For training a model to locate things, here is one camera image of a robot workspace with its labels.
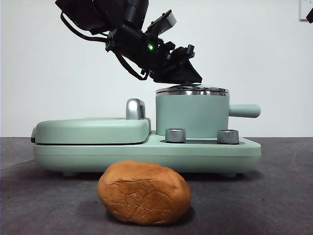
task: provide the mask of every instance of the wall outlet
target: wall outlet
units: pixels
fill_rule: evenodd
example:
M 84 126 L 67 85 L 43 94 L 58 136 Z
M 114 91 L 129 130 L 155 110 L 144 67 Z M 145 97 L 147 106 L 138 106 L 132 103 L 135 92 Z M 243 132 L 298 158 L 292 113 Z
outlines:
M 308 21 L 307 15 L 313 8 L 313 0 L 300 0 L 300 21 Z

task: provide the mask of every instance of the bread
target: bread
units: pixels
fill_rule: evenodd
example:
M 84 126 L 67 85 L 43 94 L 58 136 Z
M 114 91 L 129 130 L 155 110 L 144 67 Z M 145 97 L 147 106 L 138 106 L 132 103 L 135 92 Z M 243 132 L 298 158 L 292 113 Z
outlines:
M 134 161 L 111 165 L 99 180 L 98 195 L 116 219 L 140 225 L 174 223 L 191 200 L 190 188 L 178 173 Z

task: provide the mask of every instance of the appliance base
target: appliance base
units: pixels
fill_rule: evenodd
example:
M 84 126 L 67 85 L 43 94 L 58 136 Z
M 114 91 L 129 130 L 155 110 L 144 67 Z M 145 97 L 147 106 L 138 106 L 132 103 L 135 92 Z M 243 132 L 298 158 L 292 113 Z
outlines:
M 153 162 L 180 173 L 219 173 L 234 177 L 253 170 L 261 158 L 260 144 L 240 138 L 240 144 L 219 144 L 216 139 L 188 139 L 167 143 L 151 132 L 140 144 L 34 145 L 37 162 L 47 170 L 75 176 L 78 172 L 104 172 L 125 160 Z

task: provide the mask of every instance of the black cable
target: black cable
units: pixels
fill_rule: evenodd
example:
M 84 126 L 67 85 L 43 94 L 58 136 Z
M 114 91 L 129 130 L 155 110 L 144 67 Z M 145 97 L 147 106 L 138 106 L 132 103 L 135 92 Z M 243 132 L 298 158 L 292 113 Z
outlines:
M 113 53 L 116 55 L 118 61 L 121 63 L 121 65 L 134 77 L 138 78 L 140 81 L 147 80 L 149 76 L 149 72 L 146 72 L 146 75 L 144 77 L 141 77 L 124 59 L 124 57 L 119 53 L 118 51 L 113 51 Z
M 74 34 L 76 34 L 78 37 L 85 39 L 87 41 L 94 41 L 94 42 L 102 42 L 102 43 L 106 43 L 108 40 L 106 38 L 101 38 L 101 37 L 88 37 L 80 32 L 78 32 L 75 28 L 73 28 L 73 26 L 70 25 L 70 23 L 65 19 L 64 13 L 61 13 L 61 20 L 62 22 L 66 25 L 66 27 L 68 27 L 68 29 L 70 31 L 72 31 Z

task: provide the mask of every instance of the mint green appliance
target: mint green appliance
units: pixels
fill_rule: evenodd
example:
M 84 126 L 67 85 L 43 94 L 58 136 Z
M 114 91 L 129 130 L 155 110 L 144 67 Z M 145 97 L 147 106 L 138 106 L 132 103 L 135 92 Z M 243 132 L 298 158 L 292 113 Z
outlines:
M 40 122 L 32 133 L 35 159 L 65 176 L 104 172 L 115 162 L 133 160 L 181 173 L 234 177 L 253 170 L 261 158 L 260 144 L 228 130 L 229 116 L 255 118 L 260 108 L 229 105 L 225 89 L 191 85 L 159 90 L 156 113 L 156 131 L 139 99 L 127 102 L 125 118 Z

